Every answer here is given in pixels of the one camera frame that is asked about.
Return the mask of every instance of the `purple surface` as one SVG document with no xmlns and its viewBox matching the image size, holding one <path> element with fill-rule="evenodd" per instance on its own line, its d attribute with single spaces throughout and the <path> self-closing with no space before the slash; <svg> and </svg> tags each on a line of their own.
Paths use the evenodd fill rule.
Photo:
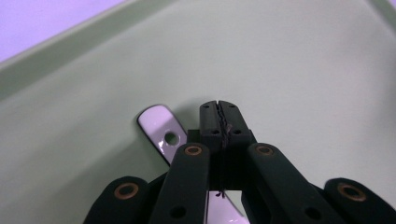
<svg viewBox="0 0 396 224">
<path fill-rule="evenodd" d="M 123 0 L 4 0 L 0 3 L 0 62 Z"/>
</svg>

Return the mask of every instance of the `gray surface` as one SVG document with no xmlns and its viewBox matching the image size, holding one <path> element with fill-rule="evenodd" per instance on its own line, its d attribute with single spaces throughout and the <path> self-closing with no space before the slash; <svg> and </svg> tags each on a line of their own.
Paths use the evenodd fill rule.
<svg viewBox="0 0 396 224">
<path fill-rule="evenodd" d="M 313 184 L 352 178 L 396 205 L 396 38 L 372 6 L 181 1 L 139 20 L 112 13 L 131 26 L 95 48 L 78 50 L 96 41 L 82 27 L 60 37 L 65 57 L 49 57 L 55 40 L 0 68 L 0 86 L 15 84 L 0 95 L 2 223 L 82 222 L 111 180 L 166 171 L 138 112 L 166 104 L 197 128 L 213 99 L 238 105 Z"/>
</svg>

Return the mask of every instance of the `hole in metal object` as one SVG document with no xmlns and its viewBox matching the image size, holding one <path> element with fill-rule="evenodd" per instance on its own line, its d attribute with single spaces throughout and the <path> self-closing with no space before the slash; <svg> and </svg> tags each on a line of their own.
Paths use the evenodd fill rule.
<svg viewBox="0 0 396 224">
<path fill-rule="evenodd" d="M 170 146 L 175 146 L 178 144 L 179 138 L 174 133 L 165 134 L 165 142 Z"/>
<path fill-rule="evenodd" d="M 367 199 L 366 194 L 355 186 L 346 183 L 339 183 L 337 189 L 341 195 L 352 201 L 364 202 Z"/>
<path fill-rule="evenodd" d="M 181 218 L 186 216 L 186 208 L 183 206 L 176 206 L 171 209 L 170 213 L 172 218 Z"/>
<path fill-rule="evenodd" d="M 274 151 L 270 147 L 267 147 L 267 146 L 257 146 L 256 151 L 264 156 L 269 156 L 269 155 L 274 154 Z"/>
<path fill-rule="evenodd" d="M 202 149 L 200 147 L 186 147 L 186 149 L 184 149 L 184 152 L 186 152 L 187 155 L 196 156 L 201 154 Z"/>
<path fill-rule="evenodd" d="M 314 219 L 314 220 L 320 220 L 321 219 L 321 213 L 319 212 L 318 209 L 313 208 L 313 207 L 308 207 L 305 209 L 305 214 Z"/>
<path fill-rule="evenodd" d="M 135 183 L 124 183 L 114 190 L 114 196 L 120 200 L 133 198 L 139 191 L 139 187 Z"/>
</svg>

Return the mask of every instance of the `black mechanical arm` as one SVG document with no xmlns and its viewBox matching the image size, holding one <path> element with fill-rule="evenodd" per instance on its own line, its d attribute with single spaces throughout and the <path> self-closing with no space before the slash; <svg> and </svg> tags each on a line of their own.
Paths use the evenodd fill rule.
<svg viewBox="0 0 396 224">
<path fill-rule="evenodd" d="M 147 183 L 110 183 L 84 223 L 205 223 L 207 192 L 242 190 L 250 223 L 396 223 L 396 211 L 362 184 L 310 184 L 282 152 L 257 143 L 236 105 L 200 107 L 200 129 L 188 130 L 169 171 Z"/>
</svg>

